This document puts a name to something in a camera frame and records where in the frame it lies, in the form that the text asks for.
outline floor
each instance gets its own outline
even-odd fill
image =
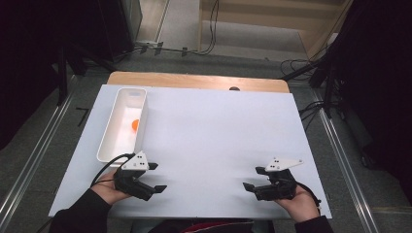
[[[197,1],[140,1],[146,17],[137,38],[139,43],[155,46],[158,42],[163,42],[164,48],[176,50],[197,47]],[[208,23],[204,22],[203,25],[206,29],[203,30],[202,48],[206,48],[210,40]],[[215,56],[180,58],[178,52],[165,51],[154,56],[154,52],[148,50],[145,54],[132,54],[117,65],[119,69],[127,71],[278,78],[283,75],[280,69],[282,65],[285,66],[284,72],[292,71],[290,63],[282,61],[307,59],[296,31],[230,23],[217,24],[217,42],[211,54]],[[304,62],[294,63],[296,67],[303,64]],[[0,151],[0,197],[3,201],[16,186],[20,171],[30,166],[36,170],[28,178],[31,182],[25,187],[25,192],[17,192],[18,196],[13,202],[18,205],[15,209],[8,210],[13,214],[12,217],[1,219],[0,232],[33,232],[48,219],[47,214],[64,176],[65,167],[86,123],[82,120],[84,109],[91,109],[100,85],[108,77],[109,73],[99,67],[90,68],[85,77],[74,77],[70,88],[73,97],[65,109],[56,108],[58,93],[55,91],[21,127],[12,142]],[[316,91],[322,91],[314,92],[307,82],[300,81],[290,82],[290,88],[298,109],[313,102]],[[56,118],[59,122],[55,129],[48,125],[51,118]],[[350,170],[359,184],[360,194],[364,196],[365,203],[372,212],[373,222],[376,223],[376,227],[367,229],[361,221],[361,214],[357,212],[356,206],[359,203],[357,195],[351,192],[350,180],[343,176],[344,170],[336,151],[330,145],[325,121],[322,116],[317,116],[308,128],[307,136],[328,196],[327,202],[334,215],[331,224],[335,232],[410,232],[412,210],[397,181],[385,171],[362,167],[360,150],[354,143],[350,130],[335,112],[332,121],[340,143],[344,146]],[[48,147],[39,148],[37,143],[45,133],[50,136],[46,140],[43,137],[41,141],[46,142]],[[36,154],[41,154],[40,160],[33,159]],[[129,232],[130,222],[130,219],[109,219],[109,232]],[[292,222],[289,220],[277,220],[275,225],[277,232],[293,232]]]

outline gray floor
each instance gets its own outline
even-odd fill
[[[182,23],[177,23],[174,20],[179,18],[178,10],[185,10],[183,6],[193,8],[189,2],[189,0],[170,1],[170,9],[160,34],[160,40],[164,41],[168,48],[188,47],[188,45],[193,45],[190,43],[195,41],[193,35],[197,36],[197,34],[189,32],[184,34],[177,29],[172,30],[178,24],[183,27]],[[237,32],[236,28],[241,26],[232,25],[231,30]],[[252,29],[254,34],[257,34],[259,29],[263,30],[262,34],[264,35],[268,33],[265,32],[268,28],[250,27],[249,29]],[[246,30],[245,34],[248,34],[247,27],[242,30]],[[234,40],[235,37],[240,38],[238,35],[233,36],[231,40]],[[245,36],[242,37],[242,42],[227,43],[237,45],[237,48],[225,46],[225,40],[222,40],[222,44],[220,44],[218,40],[217,46],[212,52],[213,55],[190,54],[181,57],[179,53],[163,51],[160,55],[155,56],[152,50],[148,50],[144,54],[134,53],[116,65],[124,71],[273,79],[282,76],[280,61],[291,58],[299,59],[305,56],[297,33],[280,29],[276,30],[276,38],[279,40],[274,40],[273,37],[262,39],[262,41],[276,42],[269,43],[273,44],[271,45],[273,51],[270,54],[267,51],[263,52],[261,48],[256,49],[259,48],[259,43],[256,44],[257,41],[254,38]],[[60,185],[85,126],[84,122],[79,125],[84,111],[77,110],[77,108],[91,109],[100,85],[105,83],[108,77],[109,73],[104,69],[93,67],[88,69],[84,77],[76,78],[78,84],[74,88],[73,98],[67,112],[5,232],[35,232],[48,219],[55,191]],[[308,103],[314,101],[313,90],[307,85],[307,82],[290,82],[290,89],[298,109],[304,108]],[[2,200],[15,183],[25,162],[36,147],[37,141],[55,110],[56,101],[57,92],[54,92],[21,127],[13,141],[0,151],[0,178],[2,179],[0,195]],[[362,167],[360,150],[345,122],[340,120],[334,112],[333,121],[380,232],[410,232],[412,214],[411,210],[406,208],[409,203],[401,192],[397,180],[385,171],[368,170]],[[327,202],[333,215],[330,222],[334,231],[364,232],[353,198],[342,176],[319,116],[310,124],[307,137],[328,197]],[[109,232],[129,232],[131,223],[131,219],[110,219]],[[277,232],[294,232],[290,220],[275,220],[275,225]]]

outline white tray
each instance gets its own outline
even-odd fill
[[[146,95],[146,90],[141,88],[119,89],[97,153],[100,162],[108,163],[124,153],[141,150],[148,114]],[[132,127],[135,119],[139,120],[136,130]],[[114,165],[121,165],[125,159],[119,159]]]

